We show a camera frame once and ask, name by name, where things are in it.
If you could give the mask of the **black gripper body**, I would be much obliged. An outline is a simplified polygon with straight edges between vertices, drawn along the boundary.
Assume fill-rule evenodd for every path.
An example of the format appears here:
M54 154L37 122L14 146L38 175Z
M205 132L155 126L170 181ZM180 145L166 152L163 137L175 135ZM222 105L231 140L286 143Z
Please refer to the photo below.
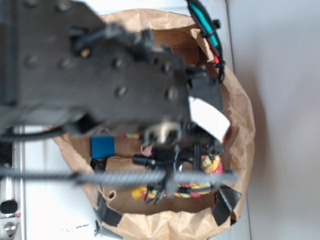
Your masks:
M203 67L187 65L174 70L164 66L162 70L148 72L146 90L156 94L162 87L168 103L177 103L182 96L183 107L189 109L189 96L200 98L225 115L220 87L223 79L222 73L210 77ZM142 142L140 155L132 158L137 165L167 173L178 173L187 164L208 175L219 175L223 170L220 156L224 143L193 123L191 117L187 122L164 119L156 124L140 125L136 131Z

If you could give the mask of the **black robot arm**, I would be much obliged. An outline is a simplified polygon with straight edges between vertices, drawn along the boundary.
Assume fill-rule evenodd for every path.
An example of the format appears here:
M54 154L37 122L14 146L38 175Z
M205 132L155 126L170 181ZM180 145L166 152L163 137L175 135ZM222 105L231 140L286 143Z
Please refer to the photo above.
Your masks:
M73 0L3 0L0 3L0 140L45 140L70 134L138 133L153 157L135 157L142 173L39 173L1 167L2 178L72 180L128 187L138 184L165 193L185 193L181 184L225 180L209 176L201 156L223 152L224 115L220 84L224 55L211 20L197 0L187 7L213 55L192 66L170 46L156 46L150 29L132 31L103 22L85 3Z

